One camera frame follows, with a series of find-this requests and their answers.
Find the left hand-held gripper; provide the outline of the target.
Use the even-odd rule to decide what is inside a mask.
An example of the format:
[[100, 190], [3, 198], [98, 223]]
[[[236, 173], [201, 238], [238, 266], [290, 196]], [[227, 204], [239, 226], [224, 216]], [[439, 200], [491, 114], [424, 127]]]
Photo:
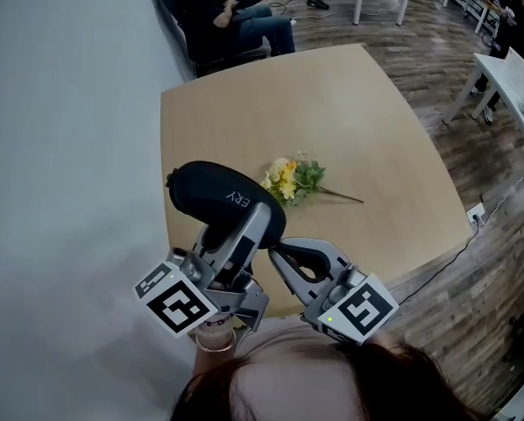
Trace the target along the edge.
[[192, 251], [173, 248], [166, 260], [134, 286], [135, 297], [173, 337], [180, 338], [216, 315], [236, 316], [251, 330], [269, 296], [246, 268], [258, 251], [271, 210], [257, 203], [231, 232], [204, 225]]

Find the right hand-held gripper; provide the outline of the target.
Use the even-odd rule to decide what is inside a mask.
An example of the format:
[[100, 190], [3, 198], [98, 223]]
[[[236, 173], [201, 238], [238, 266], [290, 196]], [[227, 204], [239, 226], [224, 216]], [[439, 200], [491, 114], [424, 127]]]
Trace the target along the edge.
[[322, 239], [282, 239], [269, 250], [274, 268], [305, 306], [301, 319], [315, 331], [357, 346], [383, 327], [399, 304], [374, 274], [348, 263], [343, 253]]

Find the black zippered pouch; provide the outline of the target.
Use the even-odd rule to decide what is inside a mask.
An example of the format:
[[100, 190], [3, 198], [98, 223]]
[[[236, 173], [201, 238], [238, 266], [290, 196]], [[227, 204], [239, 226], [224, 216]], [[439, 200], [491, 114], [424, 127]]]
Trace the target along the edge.
[[287, 218], [279, 202], [250, 177], [224, 165], [188, 162], [166, 177], [166, 187], [176, 210], [230, 234], [256, 203], [265, 203], [272, 215], [260, 249], [274, 246], [285, 231]]

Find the person's left forearm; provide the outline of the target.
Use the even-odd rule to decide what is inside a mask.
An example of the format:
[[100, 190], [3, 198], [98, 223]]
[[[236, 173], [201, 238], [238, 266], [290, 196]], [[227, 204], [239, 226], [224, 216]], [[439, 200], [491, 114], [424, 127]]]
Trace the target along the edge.
[[203, 375], [234, 356], [237, 335], [231, 316], [218, 316], [195, 327], [193, 377]]

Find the yellow artificial flower bouquet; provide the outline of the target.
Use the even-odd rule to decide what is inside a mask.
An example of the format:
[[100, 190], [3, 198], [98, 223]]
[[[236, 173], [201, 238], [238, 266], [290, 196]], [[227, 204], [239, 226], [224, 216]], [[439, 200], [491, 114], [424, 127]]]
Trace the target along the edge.
[[309, 195], [324, 194], [363, 204], [362, 199], [322, 186], [326, 168], [304, 152], [296, 157], [282, 156], [272, 162], [259, 183], [284, 207], [297, 206]]

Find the person's pink shirt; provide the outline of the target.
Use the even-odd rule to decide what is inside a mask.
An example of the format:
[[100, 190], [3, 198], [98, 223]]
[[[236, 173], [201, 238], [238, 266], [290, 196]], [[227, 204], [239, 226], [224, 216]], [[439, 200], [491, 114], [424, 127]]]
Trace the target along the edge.
[[299, 317], [265, 319], [241, 340], [233, 421], [365, 421], [350, 365]]

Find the black chair row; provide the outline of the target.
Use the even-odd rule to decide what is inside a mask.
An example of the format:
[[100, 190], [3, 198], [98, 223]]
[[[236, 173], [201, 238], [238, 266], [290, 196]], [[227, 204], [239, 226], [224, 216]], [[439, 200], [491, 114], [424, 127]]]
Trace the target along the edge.
[[221, 53], [214, 47], [202, 49], [195, 44], [195, 38], [187, 34], [177, 0], [153, 0], [153, 2], [166, 28], [175, 36], [181, 51], [187, 57], [195, 78], [267, 57], [262, 39], [250, 41], [237, 53]]

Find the long white table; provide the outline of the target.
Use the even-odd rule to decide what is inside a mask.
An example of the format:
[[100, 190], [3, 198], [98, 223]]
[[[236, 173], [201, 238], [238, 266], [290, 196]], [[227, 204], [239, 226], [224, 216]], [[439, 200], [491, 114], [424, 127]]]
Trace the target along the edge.
[[513, 49], [510, 49], [504, 60], [490, 57], [487, 54], [475, 54], [474, 61], [475, 67], [469, 74], [468, 81], [458, 93], [456, 100], [443, 114], [442, 122], [444, 124], [450, 123], [470, 95], [473, 84], [481, 75], [485, 75], [488, 79], [489, 87], [471, 116], [473, 118], [478, 117], [493, 94], [498, 93], [502, 102], [519, 123], [524, 134], [524, 116], [520, 112], [520, 102], [524, 100], [523, 58]]

